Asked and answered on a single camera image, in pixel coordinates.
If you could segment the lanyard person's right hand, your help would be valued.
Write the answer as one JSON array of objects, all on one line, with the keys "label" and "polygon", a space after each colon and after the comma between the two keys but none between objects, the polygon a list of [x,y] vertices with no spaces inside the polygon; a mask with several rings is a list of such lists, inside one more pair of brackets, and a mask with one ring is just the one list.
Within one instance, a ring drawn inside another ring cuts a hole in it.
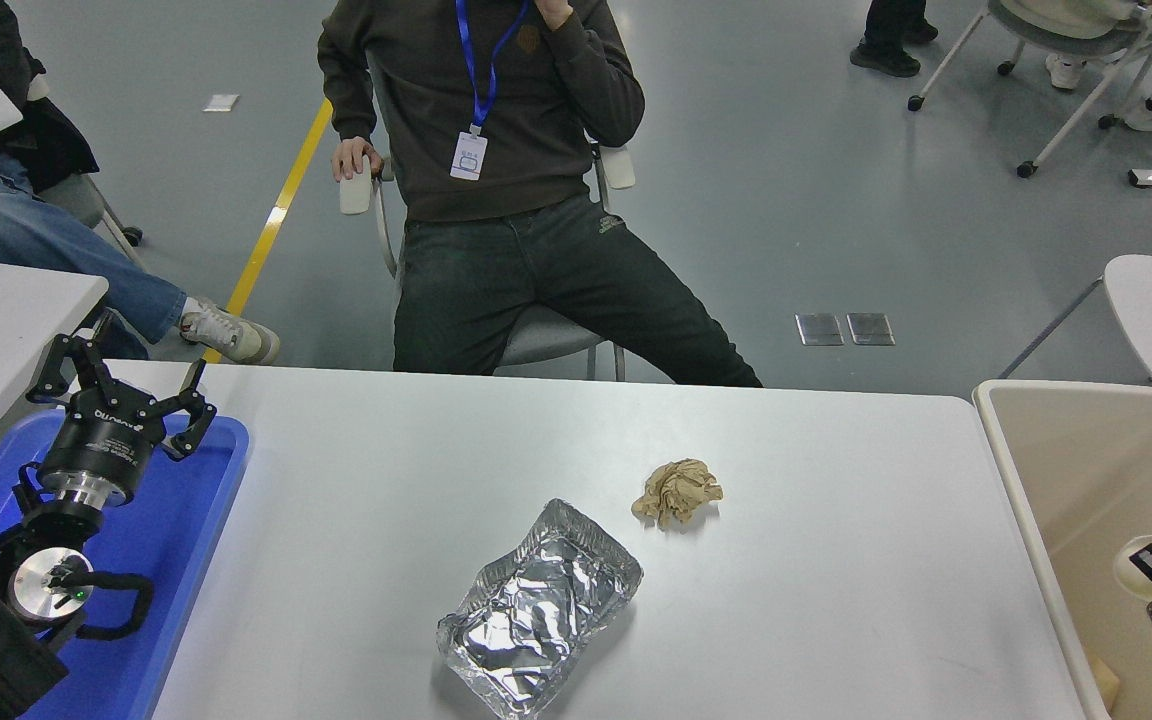
[{"label": "lanyard person's right hand", "polygon": [[382,156],[365,137],[343,138],[333,151],[332,176],[338,183],[364,174],[376,177],[382,169]]}]

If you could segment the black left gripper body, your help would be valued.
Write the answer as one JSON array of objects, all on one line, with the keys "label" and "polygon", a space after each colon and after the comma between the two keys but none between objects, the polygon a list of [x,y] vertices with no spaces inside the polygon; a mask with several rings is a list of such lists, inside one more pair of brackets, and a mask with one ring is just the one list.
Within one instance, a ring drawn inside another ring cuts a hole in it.
[{"label": "black left gripper body", "polygon": [[152,415],[156,397],[118,384],[113,397],[99,387],[73,393],[67,418],[38,468],[38,483],[58,493],[61,482],[79,473],[109,480],[120,493],[134,493],[147,460],[165,438],[164,420]]}]

